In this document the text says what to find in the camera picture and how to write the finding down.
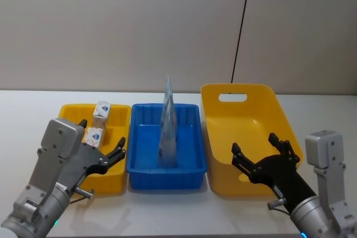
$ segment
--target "white wall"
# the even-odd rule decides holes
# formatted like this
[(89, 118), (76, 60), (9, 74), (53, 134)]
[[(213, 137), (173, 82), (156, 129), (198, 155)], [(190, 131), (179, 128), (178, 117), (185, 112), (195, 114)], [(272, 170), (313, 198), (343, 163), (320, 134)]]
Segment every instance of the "white wall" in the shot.
[(244, 0), (0, 0), (0, 88), (230, 82)]
[(248, 0), (234, 82), (357, 94), (357, 0)]

